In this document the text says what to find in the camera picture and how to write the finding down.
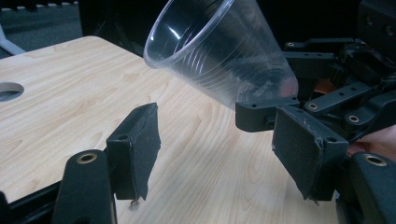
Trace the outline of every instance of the bolt hole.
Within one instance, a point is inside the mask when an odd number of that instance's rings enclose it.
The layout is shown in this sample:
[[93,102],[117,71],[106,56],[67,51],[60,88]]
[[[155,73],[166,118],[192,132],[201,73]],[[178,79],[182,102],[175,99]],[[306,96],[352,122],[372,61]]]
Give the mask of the bolt hole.
[[349,118],[350,121],[352,121],[352,122],[354,122],[354,123],[359,122],[359,118],[356,117],[356,116],[354,116],[354,115],[351,115],[351,116],[349,116],[348,118]]
[[77,162],[80,164],[90,163],[96,160],[98,156],[94,153],[85,153],[78,157]]
[[318,109],[318,106],[315,104],[309,104],[309,108],[311,109]]
[[381,158],[374,156],[374,155],[365,155],[364,159],[366,159],[367,162],[371,163],[372,165],[376,166],[387,166],[387,162],[382,160]]
[[337,139],[335,139],[333,137],[328,137],[327,141],[329,141],[329,142],[337,142]]

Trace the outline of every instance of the circular hole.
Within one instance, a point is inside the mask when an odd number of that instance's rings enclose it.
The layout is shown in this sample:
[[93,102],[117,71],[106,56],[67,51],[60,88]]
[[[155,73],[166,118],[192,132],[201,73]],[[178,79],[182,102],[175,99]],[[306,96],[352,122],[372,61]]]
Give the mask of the circular hole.
[[337,142],[337,139],[335,139],[333,137],[328,137],[327,141],[329,141],[329,142]]
[[348,118],[349,118],[350,121],[352,121],[352,122],[354,122],[354,123],[359,122],[359,118],[356,117],[356,116],[354,116],[354,115],[351,115],[351,116],[349,116]]
[[90,163],[96,160],[98,156],[94,153],[85,153],[78,157],[77,162],[80,164]]
[[311,109],[318,109],[318,106],[315,104],[309,104],[309,108]]
[[384,27],[384,32],[385,32],[385,35],[386,35],[387,37],[392,37],[392,36],[394,36],[394,34],[395,34],[395,32],[394,32],[394,30],[393,30],[393,27],[392,27],[391,25],[386,25],[386,26]]
[[15,82],[0,82],[0,102],[13,100],[23,94],[22,85]]
[[364,159],[366,159],[367,162],[371,163],[372,165],[376,166],[387,166],[387,162],[382,160],[381,158],[374,156],[374,155],[365,155]]
[[121,136],[119,136],[119,140],[124,140],[124,139],[127,139],[128,138],[128,135],[121,135]]

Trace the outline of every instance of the robotic arm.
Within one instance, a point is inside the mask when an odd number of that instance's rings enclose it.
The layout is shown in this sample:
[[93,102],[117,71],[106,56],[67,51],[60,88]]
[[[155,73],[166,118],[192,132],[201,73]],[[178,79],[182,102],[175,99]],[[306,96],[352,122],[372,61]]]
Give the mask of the robotic arm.
[[[334,190],[346,223],[393,223],[395,162],[347,147],[396,124],[396,2],[363,1],[359,38],[288,42],[285,55],[300,92],[271,102],[237,103],[236,125],[274,129],[273,150],[305,199],[329,201]],[[319,79],[338,89],[314,92]]]

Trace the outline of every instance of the human hand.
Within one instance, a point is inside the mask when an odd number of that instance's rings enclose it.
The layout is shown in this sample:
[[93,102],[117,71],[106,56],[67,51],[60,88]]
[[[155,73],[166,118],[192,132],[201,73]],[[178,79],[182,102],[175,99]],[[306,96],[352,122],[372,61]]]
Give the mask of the human hand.
[[396,161],[396,125],[365,135],[351,144],[346,154],[352,156],[357,152],[376,153]]

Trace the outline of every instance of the table surface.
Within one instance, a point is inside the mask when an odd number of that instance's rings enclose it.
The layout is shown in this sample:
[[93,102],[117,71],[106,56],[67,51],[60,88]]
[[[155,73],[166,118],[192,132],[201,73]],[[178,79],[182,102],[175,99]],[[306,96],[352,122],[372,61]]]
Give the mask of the table surface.
[[62,179],[64,165],[106,139],[136,107],[159,106],[162,148],[137,207],[119,223],[335,223],[334,202],[304,201],[271,150],[272,132],[244,133],[234,112],[98,37],[0,61],[0,190],[10,202]]

